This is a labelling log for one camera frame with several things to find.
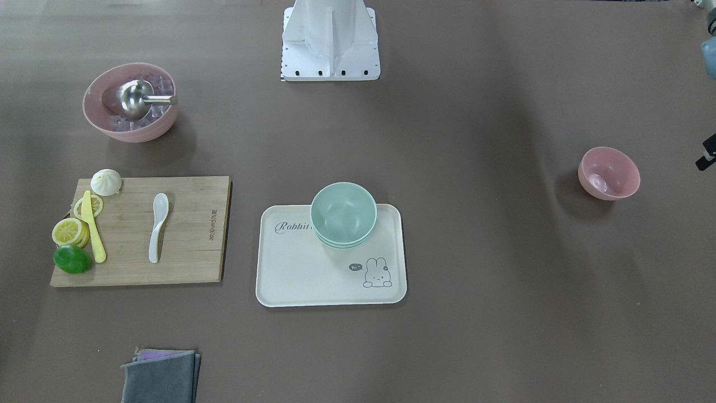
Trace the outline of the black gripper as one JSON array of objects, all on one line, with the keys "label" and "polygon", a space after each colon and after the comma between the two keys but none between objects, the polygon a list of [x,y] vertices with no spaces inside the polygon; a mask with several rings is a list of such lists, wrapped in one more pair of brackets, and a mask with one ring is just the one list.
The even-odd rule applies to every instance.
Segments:
[{"label": "black gripper", "polygon": [[699,171],[705,171],[715,163],[716,134],[703,141],[704,154],[695,162]]}]

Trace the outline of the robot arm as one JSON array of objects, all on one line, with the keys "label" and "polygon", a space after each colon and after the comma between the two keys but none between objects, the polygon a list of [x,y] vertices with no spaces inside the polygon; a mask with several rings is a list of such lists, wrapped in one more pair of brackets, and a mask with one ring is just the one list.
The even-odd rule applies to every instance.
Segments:
[{"label": "robot arm", "polygon": [[[710,38],[700,44],[701,56],[705,63],[706,75],[715,80],[715,1],[690,1],[698,8],[706,11],[706,30]],[[715,134],[709,136],[702,143],[703,155],[695,162],[699,171],[705,171],[714,165],[715,161]]]}]

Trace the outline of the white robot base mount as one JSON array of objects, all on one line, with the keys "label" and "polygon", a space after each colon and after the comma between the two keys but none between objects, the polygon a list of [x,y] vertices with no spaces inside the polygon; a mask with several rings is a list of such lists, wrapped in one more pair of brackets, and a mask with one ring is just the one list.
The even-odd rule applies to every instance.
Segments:
[{"label": "white robot base mount", "polygon": [[283,13],[286,82],[377,80],[378,24],[363,1],[296,1]]}]

